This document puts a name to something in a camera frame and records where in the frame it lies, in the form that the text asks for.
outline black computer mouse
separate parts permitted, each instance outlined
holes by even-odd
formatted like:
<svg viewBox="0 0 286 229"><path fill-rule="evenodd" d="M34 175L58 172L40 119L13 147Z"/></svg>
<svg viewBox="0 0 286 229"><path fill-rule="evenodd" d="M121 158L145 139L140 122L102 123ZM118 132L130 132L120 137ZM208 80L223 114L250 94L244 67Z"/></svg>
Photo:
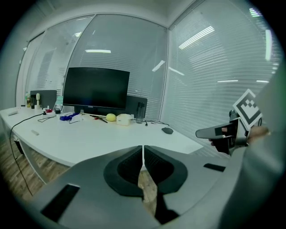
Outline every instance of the black computer mouse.
<svg viewBox="0 0 286 229"><path fill-rule="evenodd" d="M168 127L162 128L162 131L164 131L166 134L172 134L174 132L174 130Z"/></svg>

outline bottle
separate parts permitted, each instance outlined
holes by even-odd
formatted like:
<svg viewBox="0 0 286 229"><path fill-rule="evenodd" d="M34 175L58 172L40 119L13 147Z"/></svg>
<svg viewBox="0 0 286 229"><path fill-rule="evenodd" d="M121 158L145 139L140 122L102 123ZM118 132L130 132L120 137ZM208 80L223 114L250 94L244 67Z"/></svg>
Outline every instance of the bottle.
<svg viewBox="0 0 286 229"><path fill-rule="evenodd" d="M27 94L27 107L31 107L31 97L30 97L30 94Z"/></svg>
<svg viewBox="0 0 286 229"><path fill-rule="evenodd" d="M25 94L25 106L27 106L27 97L28 97L28 92L26 91L26 94Z"/></svg>
<svg viewBox="0 0 286 229"><path fill-rule="evenodd" d="M144 112L145 112L145 104L143 102L139 102L137 106L136 123L141 124L143 122Z"/></svg>

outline blue object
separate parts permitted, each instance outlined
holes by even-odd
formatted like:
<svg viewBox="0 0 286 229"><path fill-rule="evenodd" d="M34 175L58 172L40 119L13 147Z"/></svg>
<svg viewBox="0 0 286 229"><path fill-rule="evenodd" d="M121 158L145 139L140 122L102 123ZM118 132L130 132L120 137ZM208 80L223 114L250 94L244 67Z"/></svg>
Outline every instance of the blue object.
<svg viewBox="0 0 286 229"><path fill-rule="evenodd" d="M68 115L68 116L61 116L59 119L62 121L69 121L72 119L72 117L74 117L76 115L79 115L79 113L73 113L73 114Z"/></svg>

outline wire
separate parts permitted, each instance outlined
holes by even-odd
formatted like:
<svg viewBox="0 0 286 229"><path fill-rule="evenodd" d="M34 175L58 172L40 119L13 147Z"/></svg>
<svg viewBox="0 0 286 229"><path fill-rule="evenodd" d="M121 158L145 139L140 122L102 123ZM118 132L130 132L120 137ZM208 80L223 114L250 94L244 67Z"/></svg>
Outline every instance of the wire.
<svg viewBox="0 0 286 229"><path fill-rule="evenodd" d="M54 118L55 116L49 117L49 118L44 118L44 119L38 119L38 122L43 123L43 122L47 121L48 119Z"/></svg>
<svg viewBox="0 0 286 229"><path fill-rule="evenodd" d="M262 125L262 118L260 118L259 120L258 120L258 124L257 124L258 126L261 126Z"/></svg>
<svg viewBox="0 0 286 229"><path fill-rule="evenodd" d="M157 120L144 120L144 122L146 122L145 126L148 126L148 123L156 123L156 124L162 124L162 125L167 125L170 126L169 124L163 123L161 121L157 121Z"/></svg>
<svg viewBox="0 0 286 229"><path fill-rule="evenodd" d="M11 147L11 150L12 150L13 158L14 158L14 160L15 160L15 162L16 162L16 165L18 166L18 169L19 169L19 171L20 171L20 173L21 173L21 175L22 175L22 177L23 177L23 179L24 179L24 181L25 181L25 184L26 184L27 189L29 190L29 193L31 194L31 196L33 196L33 194L32 194L32 192L31 192L31 190L29 189L28 183L27 183L27 181L26 181L26 179L25 179L25 177L24 177L24 175L23 175L23 173L22 173L22 171L21 171L21 169L20 169L20 166L19 166L19 164L18 164L18 162L17 162L17 160L16 160L16 158L15 158L15 155L14 155L14 151L13 151L12 143L11 143L11 135L12 135L12 130L13 130L13 128L14 128L15 126L19 125L20 123L22 123L22 122L24 122L24 121L26 121L26 120L29 120L29 119L31 119L31 118L33 118L33 117L40 116L40 115L42 115L42 114L34 115L34 116L32 116L32 117L30 117L30 118L28 118L28 119L24 119L24 120L20 121L19 123L15 124L15 125L11 128L10 136L9 136L10 147Z"/></svg>
<svg viewBox="0 0 286 229"><path fill-rule="evenodd" d="M71 123L71 120L68 121L69 124L73 124L73 123L77 123L77 122L79 122L79 121L75 121L75 122L72 122L72 123Z"/></svg>

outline small white box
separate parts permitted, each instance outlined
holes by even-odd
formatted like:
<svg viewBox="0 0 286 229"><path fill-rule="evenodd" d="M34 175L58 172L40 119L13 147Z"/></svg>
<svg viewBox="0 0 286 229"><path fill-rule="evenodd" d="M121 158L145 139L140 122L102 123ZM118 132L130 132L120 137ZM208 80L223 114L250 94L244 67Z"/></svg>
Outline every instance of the small white box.
<svg viewBox="0 0 286 229"><path fill-rule="evenodd" d="M120 114L116 117L116 124L121 126L129 126L132 119L130 114Z"/></svg>

